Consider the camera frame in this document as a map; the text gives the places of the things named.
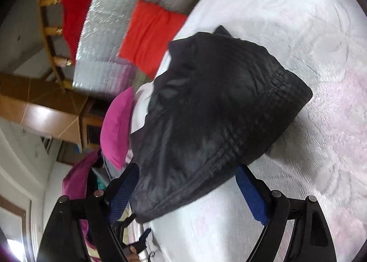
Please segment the red cushion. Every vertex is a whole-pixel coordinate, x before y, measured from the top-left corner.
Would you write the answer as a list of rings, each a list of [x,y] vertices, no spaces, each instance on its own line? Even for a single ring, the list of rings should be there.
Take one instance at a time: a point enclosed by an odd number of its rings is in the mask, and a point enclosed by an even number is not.
[[[119,57],[128,60],[153,79],[169,42],[186,20],[184,14],[166,10],[148,1],[137,1]]]

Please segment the silver foil insulation mat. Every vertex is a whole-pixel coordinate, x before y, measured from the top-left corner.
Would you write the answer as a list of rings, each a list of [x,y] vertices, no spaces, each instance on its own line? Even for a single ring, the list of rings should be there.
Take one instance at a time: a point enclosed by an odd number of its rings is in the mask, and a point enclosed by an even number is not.
[[[91,96],[114,98],[133,85],[137,67],[118,56],[139,0],[92,0],[76,55],[73,88]],[[144,0],[189,14],[199,0]]]

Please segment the magenta pillow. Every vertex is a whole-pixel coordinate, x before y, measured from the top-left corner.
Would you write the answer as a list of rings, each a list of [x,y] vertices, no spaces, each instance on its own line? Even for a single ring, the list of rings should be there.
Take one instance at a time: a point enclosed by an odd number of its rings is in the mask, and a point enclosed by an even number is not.
[[[101,151],[117,170],[122,170],[126,164],[133,100],[133,87],[117,95],[108,108],[101,128]]]

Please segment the magenta garment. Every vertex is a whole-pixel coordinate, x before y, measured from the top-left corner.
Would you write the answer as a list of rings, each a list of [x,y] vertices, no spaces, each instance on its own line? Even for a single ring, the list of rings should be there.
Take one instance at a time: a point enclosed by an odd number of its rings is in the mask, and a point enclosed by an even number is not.
[[[88,175],[100,157],[100,150],[93,150],[76,163],[62,181],[62,194],[70,200],[85,199]]]

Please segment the wooden nightstand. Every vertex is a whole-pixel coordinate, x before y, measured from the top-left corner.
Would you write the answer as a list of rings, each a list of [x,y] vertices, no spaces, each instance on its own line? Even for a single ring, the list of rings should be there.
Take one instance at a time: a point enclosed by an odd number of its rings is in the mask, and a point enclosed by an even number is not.
[[[88,97],[83,104],[78,120],[81,152],[100,147],[101,128],[109,105],[109,101],[96,97]]]

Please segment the black quilted jacket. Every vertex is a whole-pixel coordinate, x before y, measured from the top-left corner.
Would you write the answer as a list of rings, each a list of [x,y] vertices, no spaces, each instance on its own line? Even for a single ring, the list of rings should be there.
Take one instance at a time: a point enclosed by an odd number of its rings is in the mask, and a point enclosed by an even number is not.
[[[224,27],[169,45],[143,127],[131,135],[139,223],[185,206],[261,157],[312,99],[264,47]]]

